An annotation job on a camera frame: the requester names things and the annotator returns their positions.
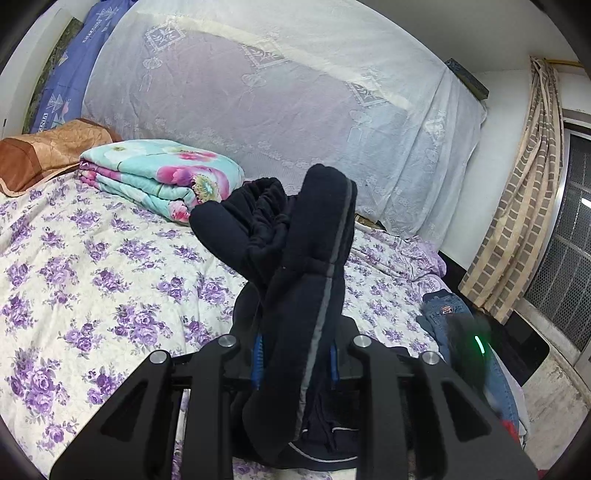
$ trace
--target metal screw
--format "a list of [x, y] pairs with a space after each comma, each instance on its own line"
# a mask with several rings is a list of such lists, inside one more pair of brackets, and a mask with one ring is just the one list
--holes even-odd
[[150, 361], [153, 364], [163, 364], [168, 358], [168, 354], [164, 350], [156, 350], [150, 354]]
[[353, 343], [361, 348], [367, 348], [371, 345], [371, 338], [367, 335], [358, 335], [353, 339]]
[[436, 365], [441, 360], [441, 357], [435, 352], [424, 352], [421, 358], [427, 365]]
[[217, 339], [217, 342], [224, 347], [231, 347], [236, 345], [236, 337], [234, 337], [233, 335], [222, 335], [219, 339]]

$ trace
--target bed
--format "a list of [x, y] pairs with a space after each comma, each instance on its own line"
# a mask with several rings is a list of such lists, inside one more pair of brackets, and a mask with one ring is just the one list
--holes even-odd
[[[193, 352], [229, 331], [245, 284], [190, 228], [76, 175], [0, 199], [0, 412], [45, 475], [150, 351]], [[422, 295], [444, 287], [443, 274], [443, 261], [419, 238], [356, 223], [343, 312], [386, 345], [414, 356], [436, 351], [415, 317]], [[239, 479], [327, 478], [241, 460], [234, 467]]]

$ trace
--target black mount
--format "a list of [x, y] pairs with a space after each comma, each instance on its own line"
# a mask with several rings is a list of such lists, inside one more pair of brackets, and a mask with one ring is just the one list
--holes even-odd
[[[338, 389], [358, 390], [363, 418], [358, 480], [534, 480], [537, 471], [494, 412], [434, 352], [359, 335], [343, 317]], [[50, 480], [170, 480], [183, 390], [191, 389], [182, 480], [232, 480], [230, 396], [252, 388], [233, 335], [196, 353], [152, 352], [54, 464]]]

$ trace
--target curtain rod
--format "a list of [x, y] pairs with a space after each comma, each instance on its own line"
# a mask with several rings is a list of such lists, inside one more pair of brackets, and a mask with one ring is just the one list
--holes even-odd
[[570, 67], [578, 67], [580, 69], [584, 69], [584, 66], [579, 61], [574, 60], [556, 60], [556, 59], [544, 59], [547, 63], [551, 65], [568, 65]]

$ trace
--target folded quilt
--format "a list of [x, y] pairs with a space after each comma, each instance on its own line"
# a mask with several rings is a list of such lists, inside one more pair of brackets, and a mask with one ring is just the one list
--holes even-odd
[[171, 140], [127, 140], [85, 151], [80, 179], [169, 220], [188, 223], [196, 205], [225, 200], [240, 187], [244, 171], [223, 155]]

